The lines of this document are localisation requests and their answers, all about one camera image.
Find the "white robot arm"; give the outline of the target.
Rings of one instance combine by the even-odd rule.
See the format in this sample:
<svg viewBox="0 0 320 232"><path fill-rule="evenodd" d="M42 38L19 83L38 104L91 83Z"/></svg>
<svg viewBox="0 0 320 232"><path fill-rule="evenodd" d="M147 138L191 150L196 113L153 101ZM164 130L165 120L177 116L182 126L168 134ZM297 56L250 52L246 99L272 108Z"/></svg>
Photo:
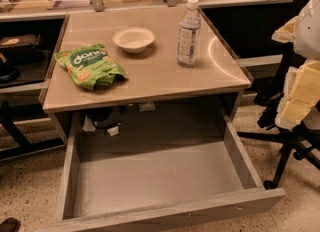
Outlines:
<svg viewBox="0 0 320 232"><path fill-rule="evenodd" d="M298 69L289 68L277 108L276 125L291 130L320 100L320 0L310 0L272 39L292 42L294 52L306 59Z"/></svg>

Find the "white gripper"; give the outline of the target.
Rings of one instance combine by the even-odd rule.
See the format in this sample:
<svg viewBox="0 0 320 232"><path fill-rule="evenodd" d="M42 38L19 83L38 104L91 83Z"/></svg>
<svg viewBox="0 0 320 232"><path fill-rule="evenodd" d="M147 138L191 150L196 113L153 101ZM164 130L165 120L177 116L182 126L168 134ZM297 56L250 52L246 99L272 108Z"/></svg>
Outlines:
<svg viewBox="0 0 320 232"><path fill-rule="evenodd" d="M283 97L277 108L275 123L292 130L302 122L309 129L319 129L320 61L306 60L299 68L290 67L286 74Z"/></svg>

